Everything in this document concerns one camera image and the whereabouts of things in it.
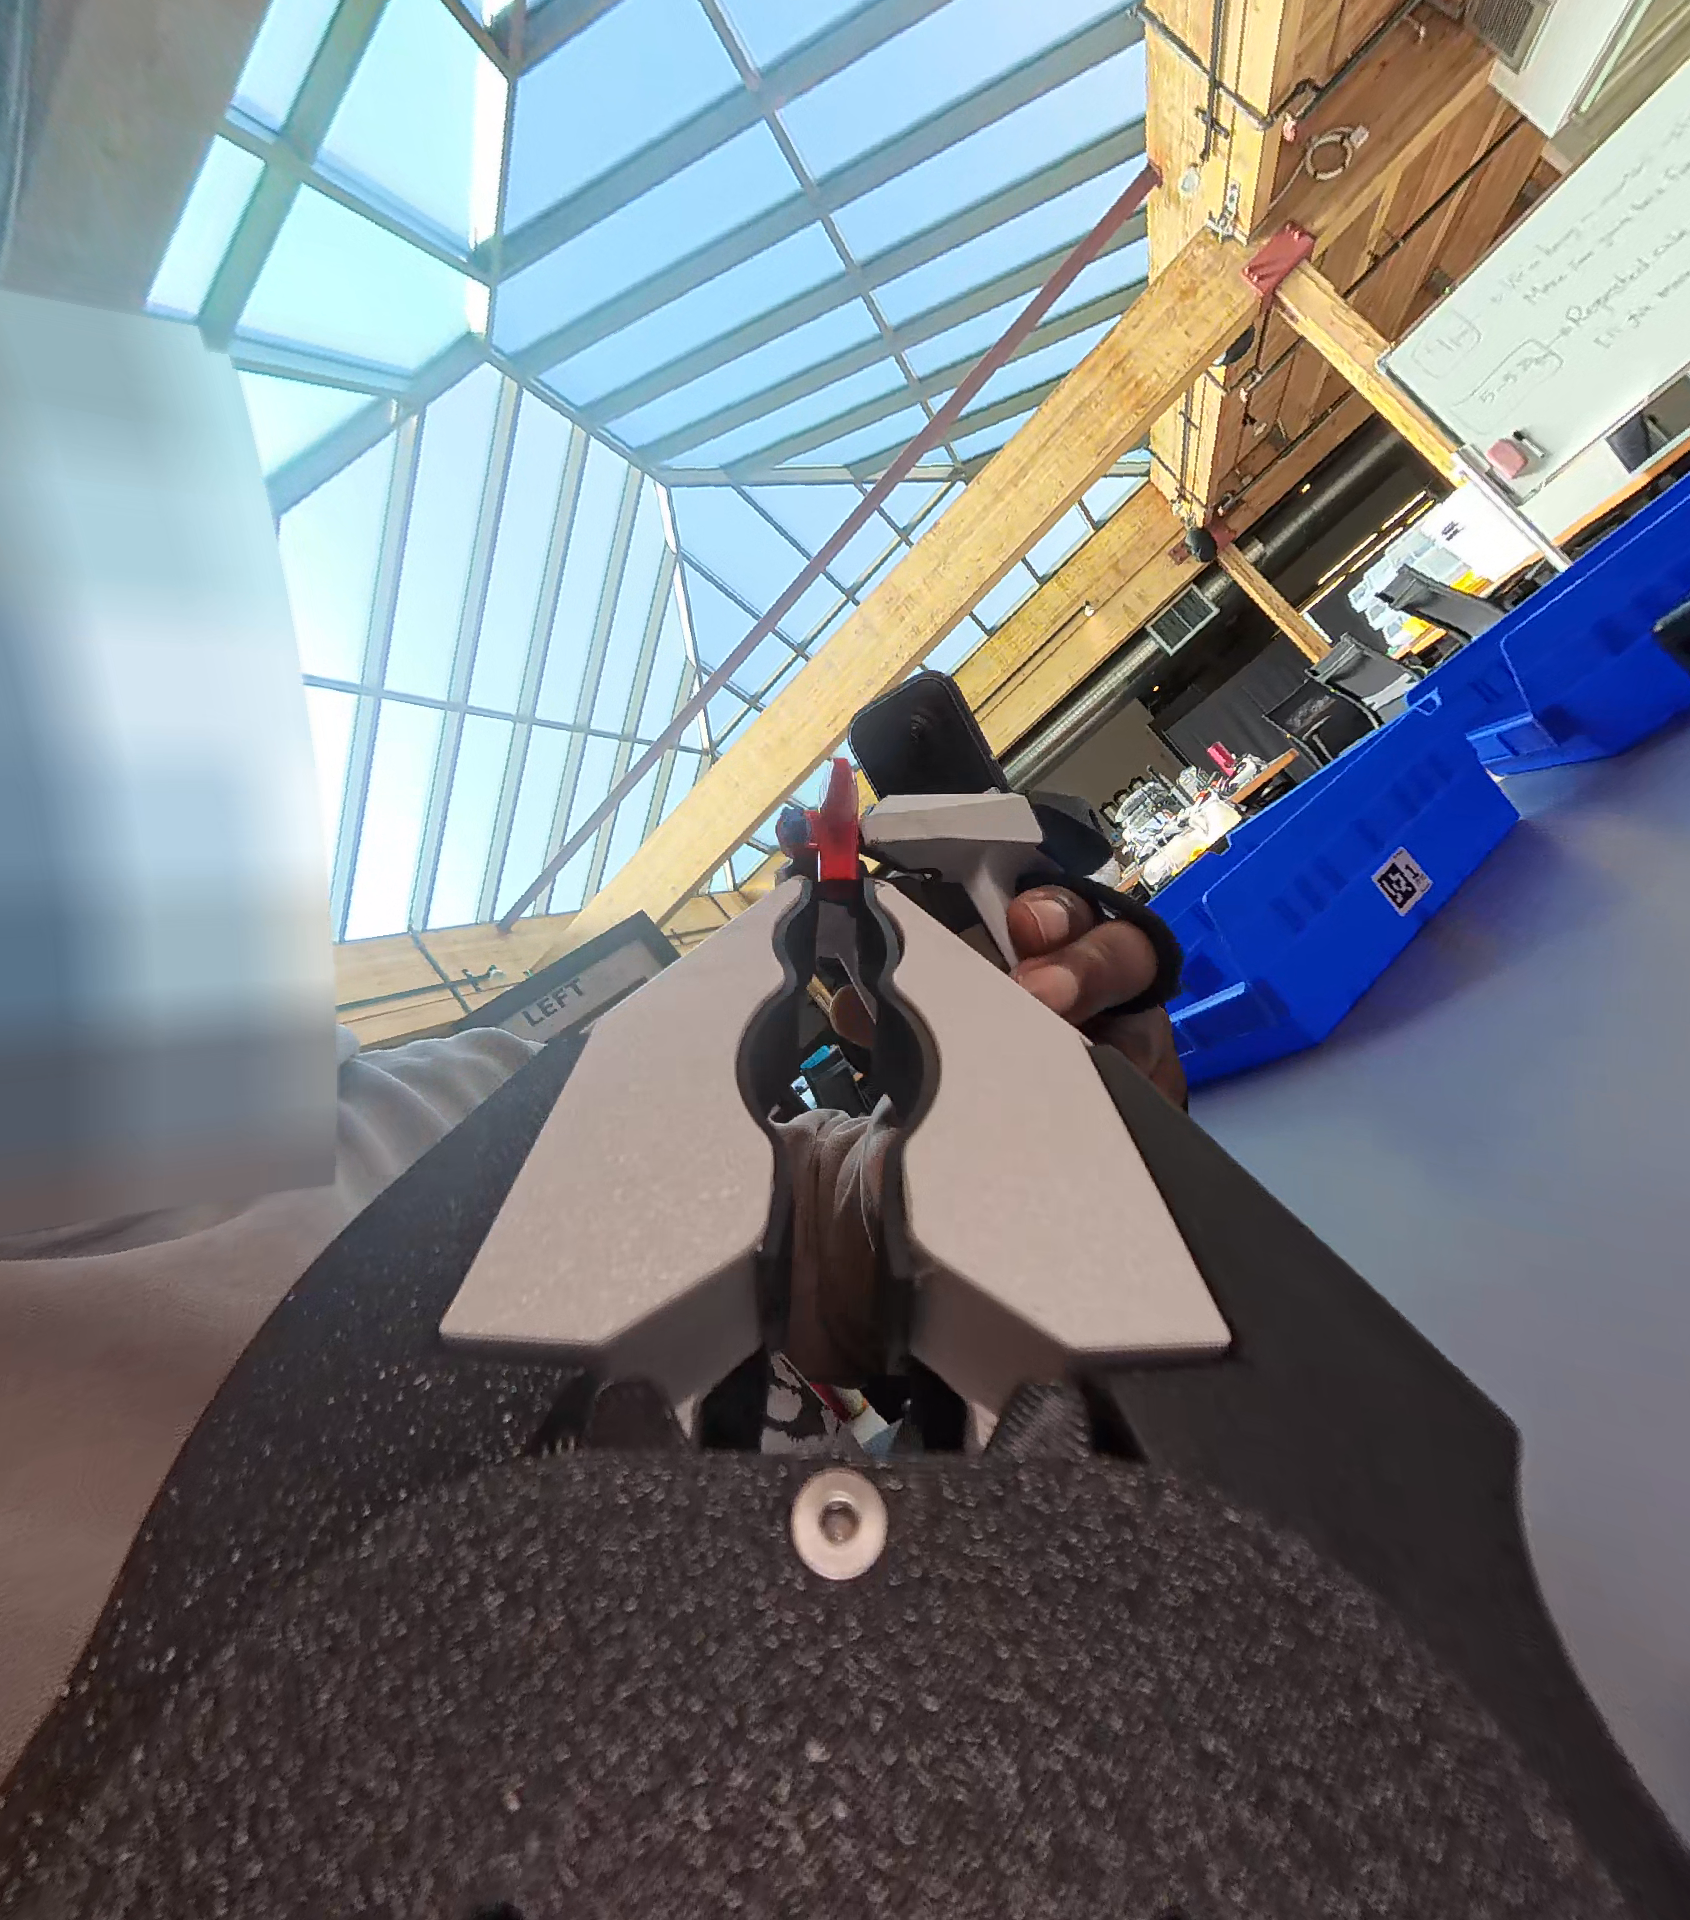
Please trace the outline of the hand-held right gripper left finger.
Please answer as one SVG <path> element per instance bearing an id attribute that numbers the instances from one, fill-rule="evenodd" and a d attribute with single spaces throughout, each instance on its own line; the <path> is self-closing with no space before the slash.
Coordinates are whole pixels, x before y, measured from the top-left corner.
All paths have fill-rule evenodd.
<path id="1" fill-rule="evenodd" d="M 792 877 L 585 1031 L 439 1322 L 475 1359 L 639 1385 L 703 1448 L 767 1451 L 789 1198 L 770 1110 L 809 978 Z"/>

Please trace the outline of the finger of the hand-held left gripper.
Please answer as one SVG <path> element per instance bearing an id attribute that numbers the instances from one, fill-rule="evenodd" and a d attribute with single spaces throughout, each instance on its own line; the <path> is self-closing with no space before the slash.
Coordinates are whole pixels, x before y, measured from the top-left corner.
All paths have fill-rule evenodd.
<path id="1" fill-rule="evenodd" d="M 1015 791 L 893 795 L 860 814 L 860 850 L 883 866 L 924 874 L 968 902 L 1004 970 L 1019 964 L 1008 908 L 1048 881 L 1044 831 Z"/>

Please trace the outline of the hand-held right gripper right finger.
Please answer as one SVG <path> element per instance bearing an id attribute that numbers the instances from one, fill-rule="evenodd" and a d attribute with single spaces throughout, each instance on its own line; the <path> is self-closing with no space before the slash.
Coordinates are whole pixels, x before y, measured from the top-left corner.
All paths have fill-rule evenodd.
<path id="1" fill-rule="evenodd" d="M 970 1408 L 1227 1357 L 1234 1333 L 1085 1038 L 883 881 L 879 1334 Z"/>

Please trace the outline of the person's left forearm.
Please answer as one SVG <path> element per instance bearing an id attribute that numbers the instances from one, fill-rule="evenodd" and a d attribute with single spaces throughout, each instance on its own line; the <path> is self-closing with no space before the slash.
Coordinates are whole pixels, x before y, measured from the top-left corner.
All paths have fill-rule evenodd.
<path id="1" fill-rule="evenodd" d="M 785 1357 L 817 1385 L 886 1374 L 878 1287 L 891 1100 L 869 1114 L 811 1110 L 772 1127 L 788 1195 Z"/>

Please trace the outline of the person's left hand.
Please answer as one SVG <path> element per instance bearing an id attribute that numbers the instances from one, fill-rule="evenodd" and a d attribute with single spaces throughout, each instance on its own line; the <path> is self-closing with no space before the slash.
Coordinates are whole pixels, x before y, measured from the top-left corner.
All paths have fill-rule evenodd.
<path id="1" fill-rule="evenodd" d="M 1106 919 L 1060 884 L 1035 884 L 1008 906 L 1015 984 L 1091 1044 L 1118 1052 L 1180 1113 L 1190 1085 L 1160 1001 L 1158 954 L 1147 933 Z"/>

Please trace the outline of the black framed marker sign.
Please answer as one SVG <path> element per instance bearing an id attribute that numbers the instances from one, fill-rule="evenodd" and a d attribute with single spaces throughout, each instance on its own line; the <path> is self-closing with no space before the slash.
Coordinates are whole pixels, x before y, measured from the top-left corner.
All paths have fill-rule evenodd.
<path id="1" fill-rule="evenodd" d="M 528 972 L 473 1008 L 456 1031 L 500 1031 L 534 1046 L 582 1034 L 678 958 L 676 942 L 639 913 Z"/>

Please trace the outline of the black office chair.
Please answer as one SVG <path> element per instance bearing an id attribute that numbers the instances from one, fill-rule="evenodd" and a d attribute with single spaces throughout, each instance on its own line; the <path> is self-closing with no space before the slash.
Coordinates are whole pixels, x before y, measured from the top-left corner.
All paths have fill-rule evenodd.
<path id="1" fill-rule="evenodd" d="M 1382 724 L 1385 702 L 1398 685 L 1396 666 L 1383 651 L 1356 637 L 1339 637 L 1307 666 L 1307 679 L 1338 702 L 1350 702 L 1372 724 Z"/>

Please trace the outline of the whiteboard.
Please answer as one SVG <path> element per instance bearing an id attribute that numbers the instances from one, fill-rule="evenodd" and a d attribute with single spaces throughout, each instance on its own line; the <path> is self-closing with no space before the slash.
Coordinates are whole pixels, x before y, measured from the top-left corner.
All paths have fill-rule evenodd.
<path id="1" fill-rule="evenodd" d="M 1690 366 L 1690 60 L 1378 361 L 1518 501 Z"/>

